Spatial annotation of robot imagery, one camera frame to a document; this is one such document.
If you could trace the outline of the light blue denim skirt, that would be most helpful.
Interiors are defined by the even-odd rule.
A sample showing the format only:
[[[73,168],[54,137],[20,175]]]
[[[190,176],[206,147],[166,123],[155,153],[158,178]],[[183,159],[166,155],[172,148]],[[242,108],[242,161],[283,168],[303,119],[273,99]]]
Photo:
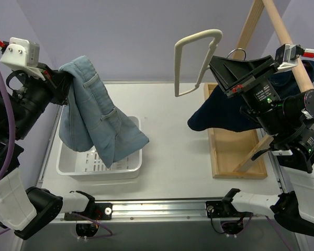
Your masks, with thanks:
[[[86,152],[94,147],[110,168],[148,144],[149,138],[115,106],[88,57],[80,56],[60,71],[73,76],[59,127],[59,137],[68,148]]]

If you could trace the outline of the dark blue denim skirt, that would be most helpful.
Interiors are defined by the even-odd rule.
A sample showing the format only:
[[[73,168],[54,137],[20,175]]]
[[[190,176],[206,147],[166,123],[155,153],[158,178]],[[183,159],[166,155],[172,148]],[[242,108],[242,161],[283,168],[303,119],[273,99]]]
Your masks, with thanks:
[[[277,134],[298,128],[302,123],[314,123],[314,89],[301,92],[291,71],[276,72],[268,79],[284,102],[282,118],[265,116],[260,120],[241,96],[228,98],[218,86],[189,118],[188,126],[194,131],[219,128],[243,132],[263,128]]]

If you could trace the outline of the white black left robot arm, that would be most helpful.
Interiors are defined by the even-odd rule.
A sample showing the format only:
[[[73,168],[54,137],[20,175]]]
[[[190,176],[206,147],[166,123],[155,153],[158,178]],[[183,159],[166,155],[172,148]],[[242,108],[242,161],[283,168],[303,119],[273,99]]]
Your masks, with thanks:
[[[0,81],[0,227],[27,240],[64,214],[65,220],[75,221],[79,238],[96,238],[102,221],[111,219],[111,203],[98,203],[82,191],[57,196],[47,189],[22,185],[18,158],[23,148],[17,141],[29,133],[48,104],[65,104],[73,79],[45,64],[38,69],[40,77],[25,70],[12,71],[10,78],[19,79],[22,87],[11,94],[9,80]]]

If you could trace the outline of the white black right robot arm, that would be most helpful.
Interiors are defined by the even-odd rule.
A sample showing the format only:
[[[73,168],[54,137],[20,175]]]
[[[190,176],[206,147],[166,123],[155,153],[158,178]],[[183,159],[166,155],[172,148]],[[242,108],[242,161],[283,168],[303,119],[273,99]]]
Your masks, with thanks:
[[[314,237],[314,89],[281,99],[269,82],[281,69],[271,56],[250,61],[213,56],[209,67],[223,93],[241,96],[273,137],[269,151],[293,185],[291,192],[272,196],[233,188],[222,199],[223,212],[270,216],[289,231]]]

